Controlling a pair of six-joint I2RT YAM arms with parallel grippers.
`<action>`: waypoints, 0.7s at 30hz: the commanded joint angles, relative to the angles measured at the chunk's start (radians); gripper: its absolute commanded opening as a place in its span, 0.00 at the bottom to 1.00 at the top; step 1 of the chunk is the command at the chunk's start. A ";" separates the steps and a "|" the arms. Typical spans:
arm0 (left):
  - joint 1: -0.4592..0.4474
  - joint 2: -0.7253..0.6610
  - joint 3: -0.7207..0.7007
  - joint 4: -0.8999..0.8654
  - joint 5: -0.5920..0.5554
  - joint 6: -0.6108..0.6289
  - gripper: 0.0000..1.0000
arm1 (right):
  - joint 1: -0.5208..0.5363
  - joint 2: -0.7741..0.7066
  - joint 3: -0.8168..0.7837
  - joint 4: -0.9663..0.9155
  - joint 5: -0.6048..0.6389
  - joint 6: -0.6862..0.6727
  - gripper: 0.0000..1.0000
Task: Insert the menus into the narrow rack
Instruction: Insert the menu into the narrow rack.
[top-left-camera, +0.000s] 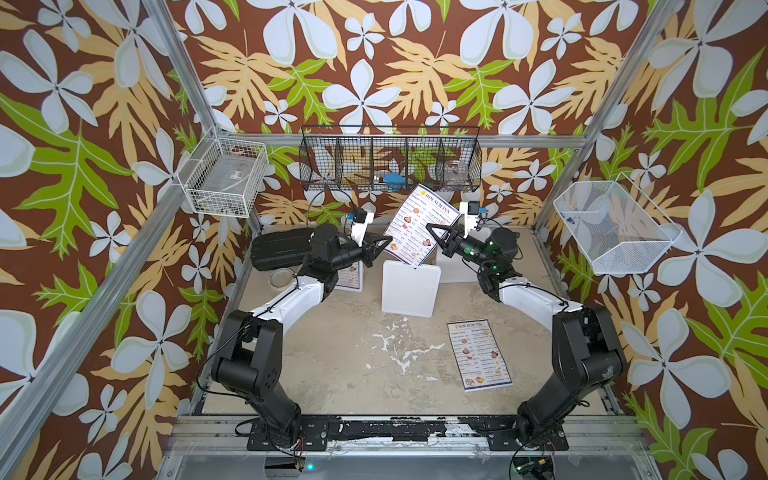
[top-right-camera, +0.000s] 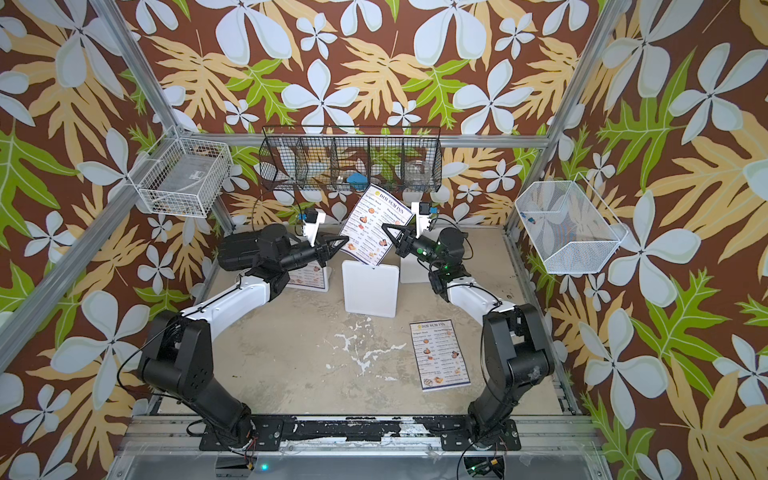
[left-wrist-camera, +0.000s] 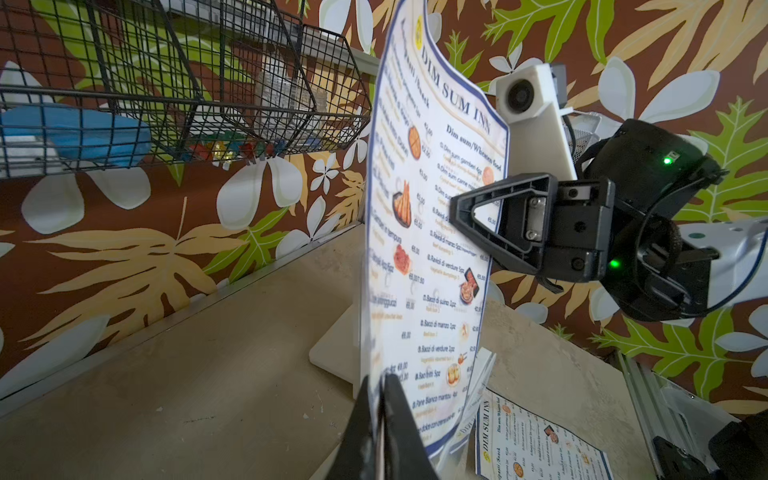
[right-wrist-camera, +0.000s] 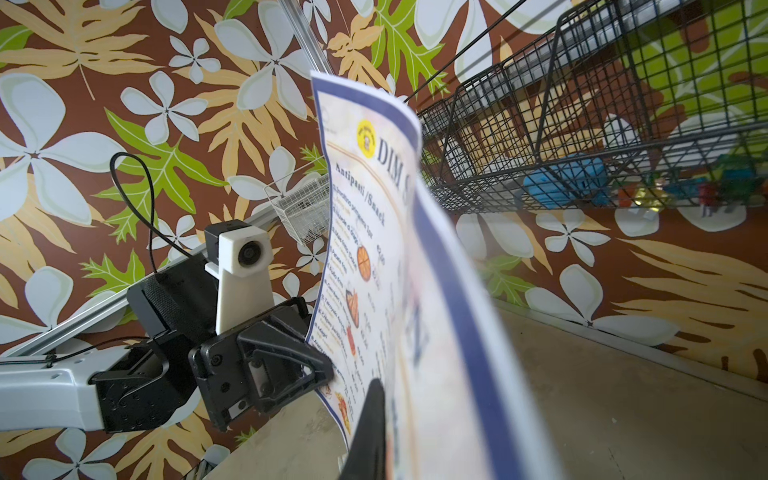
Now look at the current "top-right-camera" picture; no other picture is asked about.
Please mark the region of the white menu holder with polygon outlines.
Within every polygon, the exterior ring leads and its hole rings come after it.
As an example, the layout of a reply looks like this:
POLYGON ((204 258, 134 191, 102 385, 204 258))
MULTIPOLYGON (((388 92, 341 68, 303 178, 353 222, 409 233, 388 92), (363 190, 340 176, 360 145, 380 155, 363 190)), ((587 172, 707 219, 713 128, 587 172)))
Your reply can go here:
POLYGON ((409 255, 400 259, 400 283, 417 284, 428 283, 428 270, 420 262, 419 258, 409 255))
POLYGON ((331 267, 321 267, 318 262, 311 262, 307 266, 289 273, 290 279, 287 287, 327 292, 330 287, 331 274, 331 267))
POLYGON ((397 311, 400 270, 397 266, 370 266, 342 262, 345 310, 352 314, 394 318, 397 311))

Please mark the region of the dim sum menu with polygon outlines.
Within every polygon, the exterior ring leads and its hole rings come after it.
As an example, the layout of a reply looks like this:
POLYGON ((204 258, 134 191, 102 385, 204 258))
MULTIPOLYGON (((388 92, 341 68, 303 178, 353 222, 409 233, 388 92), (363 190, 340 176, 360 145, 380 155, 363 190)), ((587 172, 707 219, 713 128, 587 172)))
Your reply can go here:
POLYGON ((348 238, 341 251, 369 266, 377 266, 392 242, 383 224, 407 225, 413 218, 409 207, 378 186, 369 186, 348 215, 341 235, 348 238))
POLYGON ((311 263, 301 269, 293 270, 289 275, 289 284, 293 286, 313 289, 324 289, 326 287, 327 281, 324 268, 316 263, 311 263))
POLYGON ((471 384, 466 361, 450 319, 415 322, 409 327, 423 391, 471 384))

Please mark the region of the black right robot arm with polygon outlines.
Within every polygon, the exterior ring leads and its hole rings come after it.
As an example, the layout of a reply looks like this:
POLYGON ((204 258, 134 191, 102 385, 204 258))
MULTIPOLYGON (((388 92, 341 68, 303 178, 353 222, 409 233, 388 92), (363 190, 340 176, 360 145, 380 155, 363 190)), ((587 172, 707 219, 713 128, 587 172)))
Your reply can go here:
POLYGON ((402 258, 423 262, 433 292, 480 322, 485 387, 468 406, 466 431, 476 447, 502 443, 519 447, 511 419, 523 395, 554 371, 542 316, 531 304, 504 301, 480 286, 464 266, 468 234, 442 230, 436 240, 414 226, 385 223, 382 230, 402 258))

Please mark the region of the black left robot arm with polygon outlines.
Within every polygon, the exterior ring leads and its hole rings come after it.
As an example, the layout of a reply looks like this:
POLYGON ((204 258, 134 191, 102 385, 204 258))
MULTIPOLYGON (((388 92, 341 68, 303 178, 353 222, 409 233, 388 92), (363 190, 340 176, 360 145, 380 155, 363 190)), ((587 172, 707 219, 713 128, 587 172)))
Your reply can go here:
POLYGON ((315 233, 301 239, 283 224, 226 237, 219 265, 241 277, 229 289, 180 312, 163 311, 150 332, 138 377, 197 413, 219 445, 240 452, 256 439, 250 408, 215 378, 213 341, 251 311, 276 299, 294 270, 327 262, 348 242, 345 235, 315 233))

